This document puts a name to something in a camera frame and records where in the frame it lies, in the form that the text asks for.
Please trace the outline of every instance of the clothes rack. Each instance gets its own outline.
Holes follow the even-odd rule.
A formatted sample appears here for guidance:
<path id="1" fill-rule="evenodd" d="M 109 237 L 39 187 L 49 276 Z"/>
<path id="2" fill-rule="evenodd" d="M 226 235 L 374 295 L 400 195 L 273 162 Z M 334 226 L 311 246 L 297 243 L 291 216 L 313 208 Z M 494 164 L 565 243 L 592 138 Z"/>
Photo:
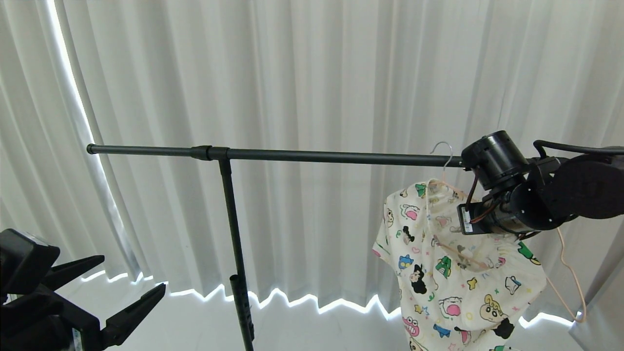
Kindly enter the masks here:
<path id="1" fill-rule="evenodd" d="M 146 156 L 181 156 L 192 157 L 203 161 L 218 161 L 223 181 L 225 205 L 230 223 L 230 235 L 236 262 L 236 274 L 230 277 L 230 284 L 234 295 L 234 304 L 245 351 L 253 351 L 255 338 L 251 321 L 251 308 L 247 293 L 247 279 L 243 249 L 240 242 L 238 217 L 234 186 L 232 184 L 232 166 L 230 160 L 263 160 L 263 161 L 293 161 L 293 162 L 325 162 L 339 164 L 379 164 L 389 166 L 429 166 L 429 167 L 462 167 L 462 159 L 458 156 L 434 155 L 407 155 L 407 154 L 377 154 L 360 152 L 321 152 L 321 151 L 289 151 L 289 150 L 258 150 L 258 149 L 231 149 L 218 146 L 195 147 L 145 147 L 145 146 L 104 146 L 89 144 L 87 152 L 90 154 L 122 154 Z"/>

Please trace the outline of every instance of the vertical black pole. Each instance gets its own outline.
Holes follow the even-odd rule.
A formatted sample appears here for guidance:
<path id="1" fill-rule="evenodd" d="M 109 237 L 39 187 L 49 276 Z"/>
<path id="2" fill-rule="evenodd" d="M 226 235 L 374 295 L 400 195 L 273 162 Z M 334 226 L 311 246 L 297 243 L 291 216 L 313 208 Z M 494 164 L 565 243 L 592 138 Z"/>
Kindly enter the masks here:
<path id="1" fill-rule="evenodd" d="M 232 247 L 234 248 L 234 260 L 236 262 L 236 275 L 230 277 L 232 293 L 238 323 L 245 344 L 245 351 L 253 351 L 253 324 L 251 322 L 251 310 L 249 295 L 247 294 L 247 281 L 245 275 L 245 263 L 243 261 L 243 247 L 240 243 L 240 231 L 238 230 L 238 217 L 236 216 L 236 204 L 234 202 L 234 185 L 232 184 L 232 166 L 229 159 L 220 159 L 219 168 L 223 180 L 223 192 L 225 194 L 225 206 L 228 210 L 230 222 L 230 234 L 232 235 Z"/>

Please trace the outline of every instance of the white backdrop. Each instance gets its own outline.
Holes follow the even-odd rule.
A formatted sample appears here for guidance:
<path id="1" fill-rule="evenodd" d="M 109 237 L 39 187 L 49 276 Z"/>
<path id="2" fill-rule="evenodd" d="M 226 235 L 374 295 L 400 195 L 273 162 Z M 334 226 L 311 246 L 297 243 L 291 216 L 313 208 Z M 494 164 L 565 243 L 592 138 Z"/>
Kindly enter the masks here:
<path id="1" fill-rule="evenodd" d="M 45 5 L 0 8 L 9 29 L 0 31 L 0 219 L 68 247 L 68 258 L 105 254 L 109 277 L 143 272 L 207 295 L 235 268 L 216 164 L 101 156 L 93 165 L 91 136 L 77 127 L 86 121 L 111 145 L 425 154 L 444 140 L 458 154 L 499 129 L 527 157 L 534 139 L 624 144 L 620 2 L 58 1 L 84 116 Z M 97 186 L 98 169 L 110 190 Z M 370 254 L 381 204 L 440 174 L 233 161 L 250 290 L 261 300 L 275 287 L 291 299 L 314 294 L 321 306 L 379 294 L 394 309 L 396 279 Z M 464 189 L 472 181 L 447 177 Z M 585 290 L 621 223 L 564 226 Z M 556 236 L 529 246 L 575 307 Z M 559 305 L 548 292 L 542 300 Z"/>

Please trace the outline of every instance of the robotic arm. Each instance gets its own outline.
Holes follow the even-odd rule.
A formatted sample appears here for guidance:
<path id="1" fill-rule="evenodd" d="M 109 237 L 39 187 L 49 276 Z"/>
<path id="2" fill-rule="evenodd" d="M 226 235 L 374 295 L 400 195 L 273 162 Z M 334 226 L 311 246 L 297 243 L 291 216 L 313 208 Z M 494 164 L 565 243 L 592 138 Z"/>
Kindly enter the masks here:
<path id="1" fill-rule="evenodd" d="M 578 216 L 606 219 L 624 214 L 624 147 L 534 142 L 540 157 L 526 159 L 505 131 L 484 136 L 462 151 L 475 181 L 458 206 L 465 235 L 512 233 L 526 239 Z M 572 159 L 548 156 L 544 147 L 581 152 Z M 471 202 L 477 181 L 489 190 Z"/>

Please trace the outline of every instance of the white wall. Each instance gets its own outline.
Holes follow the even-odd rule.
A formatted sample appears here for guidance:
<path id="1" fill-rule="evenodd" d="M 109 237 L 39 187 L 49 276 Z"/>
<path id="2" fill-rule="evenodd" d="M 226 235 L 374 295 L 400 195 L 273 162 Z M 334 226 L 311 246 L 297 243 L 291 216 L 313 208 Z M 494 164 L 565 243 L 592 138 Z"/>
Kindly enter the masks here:
<path id="1" fill-rule="evenodd" d="M 137 300 L 154 286 L 153 280 L 109 282 L 101 275 L 88 282 L 77 279 L 59 293 L 100 318 Z M 368 313 L 339 305 L 322 314 L 314 300 L 289 307 L 281 295 L 260 309 L 252 299 L 256 351 L 279 350 L 408 350 L 400 316 L 388 320 L 373 305 Z M 568 328 L 542 321 L 529 329 L 517 326 L 509 345 L 521 350 L 580 351 Z M 143 324 L 114 350 L 243 350 L 234 303 L 223 290 L 203 301 L 194 294 L 167 295 Z"/>

